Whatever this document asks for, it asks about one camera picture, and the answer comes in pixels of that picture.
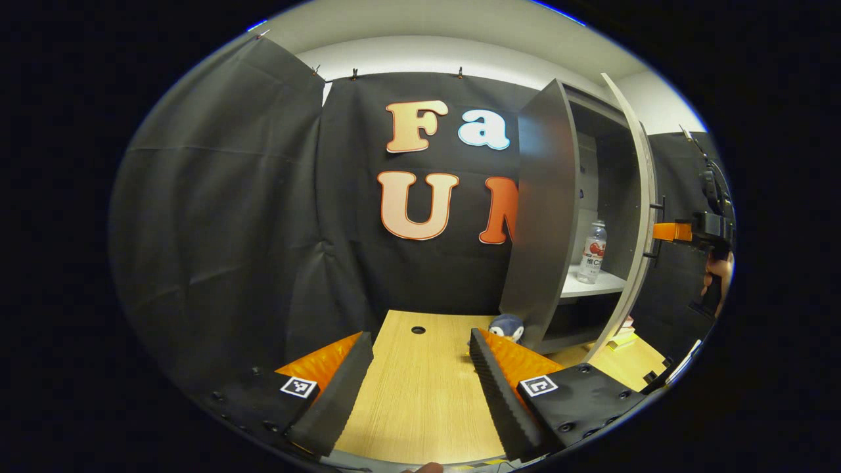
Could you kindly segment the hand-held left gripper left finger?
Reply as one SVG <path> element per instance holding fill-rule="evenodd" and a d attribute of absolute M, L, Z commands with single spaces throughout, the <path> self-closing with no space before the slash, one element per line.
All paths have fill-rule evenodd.
<path fill-rule="evenodd" d="M 211 390 L 206 404 L 256 442 L 321 459 L 345 430 L 373 362 L 370 332 L 358 332 L 275 371 L 253 367 Z"/>

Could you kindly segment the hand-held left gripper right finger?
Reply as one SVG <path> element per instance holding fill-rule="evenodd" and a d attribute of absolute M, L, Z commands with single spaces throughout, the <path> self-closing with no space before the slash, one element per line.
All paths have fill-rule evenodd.
<path fill-rule="evenodd" d="M 480 327 L 471 330 L 469 354 L 507 460 L 587 442 L 646 399 L 590 363 L 564 368 Z"/>

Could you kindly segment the black door handle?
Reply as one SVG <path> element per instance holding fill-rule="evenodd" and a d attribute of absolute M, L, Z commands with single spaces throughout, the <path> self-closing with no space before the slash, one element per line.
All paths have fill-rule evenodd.
<path fill-rule="evenodd" d="M 654 210 L 654 227 L 658 223 L 661 223 L 663 217 L 665 216 L 665 195 L 660 198 L 660 201 L 655 201 L 654 203 L 650 204 L 650 209 Z M 654 228 L 652 228 L 652 238 L 650 242 L 650 249 L 644 252 L 643 257 L 646 258 L 649 263 L 651 263 L 652 269 L 657 267 L 658 260 L 660 260 L 660 252 L 662 248 L 662 242 L 660 239 L 657 239 L 654 236 Z"/>

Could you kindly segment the clear plastic bottle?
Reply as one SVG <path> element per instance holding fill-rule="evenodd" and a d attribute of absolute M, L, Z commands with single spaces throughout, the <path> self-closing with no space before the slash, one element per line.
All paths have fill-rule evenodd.
<path fill-rule="evenodd" d="M 585 239 L 582 258 L 576 275 L 577 281 L 584 284 L 595 284 L 606 254 L 606 240 L 606 223 L 603 219 L 597 219 L 592 222 Z"/>

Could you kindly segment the dark grey cabinet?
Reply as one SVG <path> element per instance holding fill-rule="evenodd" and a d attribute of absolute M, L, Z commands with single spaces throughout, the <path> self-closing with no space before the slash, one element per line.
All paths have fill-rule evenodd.
<path fill-rule="evenodd" d="M 519 315 L 524 322 L 523 345 L 538 353 L 558 347 L 558 338 L 546 339 L 547 329 L 560 302 L 568 267 L 580 254 L 576 231 L 580 213 L 580 153 L 576 121 L 566 88 L 552 81 L 518 114 L 522 167 L 518 183 L 518 218 L 512 239 L 507 281 L 503 288 L 503 313 Z M 629 154 L 634 165 L 624 177 L 628 183 L 622 221 L 607 217 L 608 236 L 619 236 L 629 246 L 637 224 L 633 193 L 639 190 L 635 147 Z"/>

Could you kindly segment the white cabinet shelf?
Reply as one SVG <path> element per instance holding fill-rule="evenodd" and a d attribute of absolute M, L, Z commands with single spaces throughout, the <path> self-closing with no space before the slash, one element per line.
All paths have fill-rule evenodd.
<path fill-rule="evenodd" d="M 622 293 L 627 281 L 621 279 L 612 273 L 601 271 L 597 275 L 597 279 L 593 284 L 588 282 L 581 282 L 578 279 L 580 265 L 571 265 L 568 267 L 568 274 L 562 285 L 562 292 L 560 299 L 580 298 L 587 296 L 598 296 L 598 294 L 613 294 Z"/>

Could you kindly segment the penguin plush toy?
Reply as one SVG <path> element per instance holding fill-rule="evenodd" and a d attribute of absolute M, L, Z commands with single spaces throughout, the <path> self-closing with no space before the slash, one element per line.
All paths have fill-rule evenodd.
<path fill-rule="evenodd" d="M 488 326 L 488 331 L 497 336 L 502 336 L 505 340 L 514 342 L 515 344 L 521 344 L 524 334 L 524 322 L 517 315 L 503 313 L 493 318 Z"/>

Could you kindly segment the white flat board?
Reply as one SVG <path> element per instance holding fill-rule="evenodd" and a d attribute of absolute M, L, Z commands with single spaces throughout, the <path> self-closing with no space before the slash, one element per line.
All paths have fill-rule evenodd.
<path fill-rule="evenodd" d="M 688 366 L 691 365 L 692 360 L 694 359 L 694 356 L 696 356 L 696 353 L 702 347 L 702 345 L 703 345 L 702 340 L 697 340 L 697 341 L 694 342 L 693 346 L 686 353 L 686 356 L 684 357 L 682 362 L 680 362 L 678 365 L 676 365 L 676 368 L 673 371 L 671 371 L 671 374 L 665 380 L 665 386 L 671 386 L 671 384 L 675 383 L 676 380 L 679 380 L 679 378 L 682 377 L 685 369 Z"/>

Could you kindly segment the black backdrop cloth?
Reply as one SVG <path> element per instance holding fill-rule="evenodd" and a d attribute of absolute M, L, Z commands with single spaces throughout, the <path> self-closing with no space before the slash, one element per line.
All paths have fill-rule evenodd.
<path fill-rule="evenodd" d="M 124 311 L 189 396 L 274 371 L 391 309 L 501 313 L 518 218 L 518 114 L 568 73 L 499 46 L 382 37 L 298 56 L 260 35 L 202 60 L 120 164 L 109 255 Z M 631 135 L 570 104 L 580 213 L 619 215 Z"/>

